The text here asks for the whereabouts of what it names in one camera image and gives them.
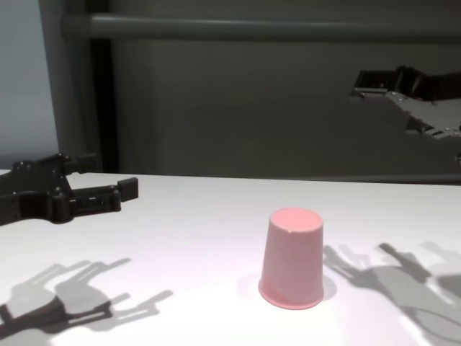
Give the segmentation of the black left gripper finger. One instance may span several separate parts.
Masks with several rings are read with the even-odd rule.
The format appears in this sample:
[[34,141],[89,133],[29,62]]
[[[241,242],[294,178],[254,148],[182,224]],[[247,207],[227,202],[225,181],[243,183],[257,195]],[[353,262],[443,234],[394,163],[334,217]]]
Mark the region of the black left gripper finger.
[[83,154],[80,156],[68,156],[59,153],[53,174],[70,175],[73,173],[84,174],[93,172],[97,168],[96,154]]
[[75,217],[119,212],[124,202],[138,197],[135,177],[120,180],[116,185],[75,190],[56,188],[50,194],[50,222],[68,223]]

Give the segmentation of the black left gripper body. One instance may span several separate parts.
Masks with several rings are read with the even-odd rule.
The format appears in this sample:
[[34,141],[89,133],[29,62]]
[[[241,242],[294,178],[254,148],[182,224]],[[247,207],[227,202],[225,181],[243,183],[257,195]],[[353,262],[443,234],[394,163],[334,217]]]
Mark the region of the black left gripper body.
[[67,156],[18,161],[1,175],[1,225],[28,219],[51,223],[72,220]]

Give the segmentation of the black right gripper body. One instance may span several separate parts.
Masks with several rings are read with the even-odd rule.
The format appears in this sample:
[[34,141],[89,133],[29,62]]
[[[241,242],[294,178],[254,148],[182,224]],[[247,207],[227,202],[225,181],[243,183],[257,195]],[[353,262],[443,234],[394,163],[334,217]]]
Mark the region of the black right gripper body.
[[421,101],[387,97],[406,117],[405,132],[430,144],[452,162],[460,162],[460,98]]

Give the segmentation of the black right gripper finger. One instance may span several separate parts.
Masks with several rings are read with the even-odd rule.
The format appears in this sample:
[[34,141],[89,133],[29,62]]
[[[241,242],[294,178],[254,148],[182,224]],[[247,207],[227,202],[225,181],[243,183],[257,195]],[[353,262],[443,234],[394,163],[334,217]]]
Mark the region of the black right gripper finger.
[[433,139],[460,139],[460,98],[423,101],[385,89],[353,88],[354,97],[386,100],[395,105],[406,118],[406,132]]
[[425,74],[410,66],[394,71],[360,71],[354,83],[360,94],[395,92],[425,102],[460,98],[460,72]]

